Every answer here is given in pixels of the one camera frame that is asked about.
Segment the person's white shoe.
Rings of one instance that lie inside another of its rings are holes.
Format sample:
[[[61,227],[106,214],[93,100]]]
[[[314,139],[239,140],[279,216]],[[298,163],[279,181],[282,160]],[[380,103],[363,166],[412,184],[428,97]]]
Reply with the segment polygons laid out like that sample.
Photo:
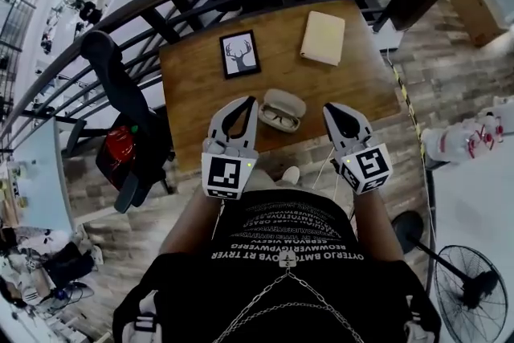
[[[295,186],[300,180],[300,169],[297,166],[290,166],[287,168],[282,178],[280,179],[281,182],[284,182],[289,185]]]

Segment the wooden table with metal legs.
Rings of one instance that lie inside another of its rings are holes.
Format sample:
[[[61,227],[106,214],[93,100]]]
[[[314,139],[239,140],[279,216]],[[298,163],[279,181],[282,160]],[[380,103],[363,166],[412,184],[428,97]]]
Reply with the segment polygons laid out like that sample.
[[[310,11],[345,21],[340,64],[336,67],[300,55]],[[261,71],[226,80],[219,40],[252,31]],[[322,108],[328,102],[346,104],[376,121],[399,113],[393,76],[375,47],[372,33],[357,5],[349,0],[322,2],[223,22],[186,36],[160,51],[161,77],[169,128],[181,171],[201,163],[202,142],[212,116],[232,100],[261,100],[270,88],[290,92],[305,101],[307,111],[293,134],[258,126],[255,147],[279,149],[326,134]]]

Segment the black standing fan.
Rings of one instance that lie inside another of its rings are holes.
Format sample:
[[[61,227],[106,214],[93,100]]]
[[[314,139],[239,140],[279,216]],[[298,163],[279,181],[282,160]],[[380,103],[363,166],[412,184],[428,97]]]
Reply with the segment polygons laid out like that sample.
[[[414,211],[392,222],[404,252],[417,248],[433,263],[435,298],[455,343],[495,343],[504,329],[508,294],[503,277],[481,252],[449,245],[436,253],[421,243],[423,221]]]

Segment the person's left forearm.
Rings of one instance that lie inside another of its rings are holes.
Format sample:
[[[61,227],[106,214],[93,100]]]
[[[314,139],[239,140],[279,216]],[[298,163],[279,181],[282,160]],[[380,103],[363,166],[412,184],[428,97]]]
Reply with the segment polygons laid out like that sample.
[[[159,254],[197,254],[204,251],[212,239],[221,208],[221,200],[207,197],[199,185],[165,237]]]

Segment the white glasses case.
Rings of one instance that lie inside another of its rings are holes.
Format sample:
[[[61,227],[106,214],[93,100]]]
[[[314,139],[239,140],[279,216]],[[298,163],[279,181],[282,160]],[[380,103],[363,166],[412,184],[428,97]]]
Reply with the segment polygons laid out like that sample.
[[[265,104],[280,108],[293,115],[299,121],[294,128],[286,128],[280,125],[270,125],[262,118],[262,108]],[[259,106],[258,118],[266,125],[284,133],[295,133],[300,127],[301,119],[306,113],[306,104],[299,97],[279,89],[268,89],[263,97],[263,103]]]

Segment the black office chair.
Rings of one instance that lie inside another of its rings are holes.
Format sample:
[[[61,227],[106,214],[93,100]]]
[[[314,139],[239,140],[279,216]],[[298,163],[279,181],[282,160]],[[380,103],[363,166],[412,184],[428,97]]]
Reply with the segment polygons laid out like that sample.
[[[139,207],[157,183],[172,194],[164,164],[175,158],[175,152],[165,109],[156,112],[150,109],[142,91],[126,72],[120,48],[108,34],[93,31],[85,35],[80,55],[90,63],[108,102],[119,115],[108,129],[88,129],[85,120],[78,120],[67,140],[66,156],[78,155],[93,138],[105,139],[112,129],[126,125],[132,130],[136,153],[124,185],[118,190],[114,208],[123,214],[131,206]],[[96,166],[104,139],[96,155]]]

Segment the white desk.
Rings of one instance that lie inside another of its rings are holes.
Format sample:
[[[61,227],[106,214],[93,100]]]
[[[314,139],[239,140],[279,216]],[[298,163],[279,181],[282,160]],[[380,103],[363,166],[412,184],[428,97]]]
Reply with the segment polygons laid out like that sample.
[[[55,119],[40,125],[16,147],[14,161],[26,168],[18,180],[19,194],[26,202],[18,217],[20,226],[71,234],[78,225],[116,213],[109,206],[76,218],[72,215]]]

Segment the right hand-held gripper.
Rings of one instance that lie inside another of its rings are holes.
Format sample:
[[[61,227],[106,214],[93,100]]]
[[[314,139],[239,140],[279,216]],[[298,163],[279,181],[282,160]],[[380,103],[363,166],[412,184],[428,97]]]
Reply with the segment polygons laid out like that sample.
[[[384,143],[379,144],[370,135],[368,119],[354,108],[333,102],[324,105],[323,115],[329,140],[336,150],[337,172],[353,192],[360,195],[385,185],[393,173],[390,154]],[[365,139],[345,148],[344,137]]]

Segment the black framed deer picture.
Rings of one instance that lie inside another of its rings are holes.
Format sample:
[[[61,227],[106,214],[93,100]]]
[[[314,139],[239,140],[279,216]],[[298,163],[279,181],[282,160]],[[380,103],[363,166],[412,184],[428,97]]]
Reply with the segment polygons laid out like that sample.
[[[220,37],[219,46],[226,80],[261,72],[253,30]]]

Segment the white board panel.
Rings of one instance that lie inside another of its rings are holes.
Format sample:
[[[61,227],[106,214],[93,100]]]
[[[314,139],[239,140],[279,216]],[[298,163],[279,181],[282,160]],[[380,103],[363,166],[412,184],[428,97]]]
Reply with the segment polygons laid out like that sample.
[[[503,276],[508,313],[498,343],[514,332],[514,168],[481,157],[433,172],[435,250],[451,244],[483,253]]]

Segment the person's right forearm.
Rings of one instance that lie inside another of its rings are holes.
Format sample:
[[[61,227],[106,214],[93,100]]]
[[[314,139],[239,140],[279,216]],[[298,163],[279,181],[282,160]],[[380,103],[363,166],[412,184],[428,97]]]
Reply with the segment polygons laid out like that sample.
[[[384,262],[404,260],[402,247],[379,191],[355,194],[353,206],[357,238],[366,253]]]

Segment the dark-framed eyeglasses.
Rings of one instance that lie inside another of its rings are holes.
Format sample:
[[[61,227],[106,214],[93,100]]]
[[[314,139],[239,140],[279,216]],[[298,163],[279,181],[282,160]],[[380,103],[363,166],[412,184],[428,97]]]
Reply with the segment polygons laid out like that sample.
[[[262,118],[270,125],[280,125],[286,128],[294,128],[299,123],[293,115],[268,104],[262,108]]]

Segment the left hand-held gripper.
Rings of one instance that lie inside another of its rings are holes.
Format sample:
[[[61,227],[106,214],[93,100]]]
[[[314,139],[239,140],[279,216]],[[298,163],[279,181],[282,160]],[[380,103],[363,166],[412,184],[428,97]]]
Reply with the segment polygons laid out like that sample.
[[[258,160],[255,147],[259,105],[253,96],[231,101],[210,122],[202,151],[202,188],[207,197],[239,200]],[[240,130],[231,129],[243,116]],[[242,144],[243,148],[225,144]]]

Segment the person's black printed t-shirt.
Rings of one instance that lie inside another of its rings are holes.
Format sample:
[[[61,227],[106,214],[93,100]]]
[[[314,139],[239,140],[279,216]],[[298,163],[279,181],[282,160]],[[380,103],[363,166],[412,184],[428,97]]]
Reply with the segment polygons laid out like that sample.
[[[298,190],[222,202],[197,254],[158,255],[112,319],[115,343],[439,343],[404,260],[366,253],[332,199]]]

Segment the cardboard box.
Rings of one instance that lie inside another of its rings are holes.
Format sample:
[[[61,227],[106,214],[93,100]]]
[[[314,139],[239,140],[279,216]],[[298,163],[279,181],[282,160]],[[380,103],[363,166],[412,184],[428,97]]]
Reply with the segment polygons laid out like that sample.
[[[463,21],[471,42],[483,47],[508,32],[497,22],[484,0],[450,0],[460,19]]]

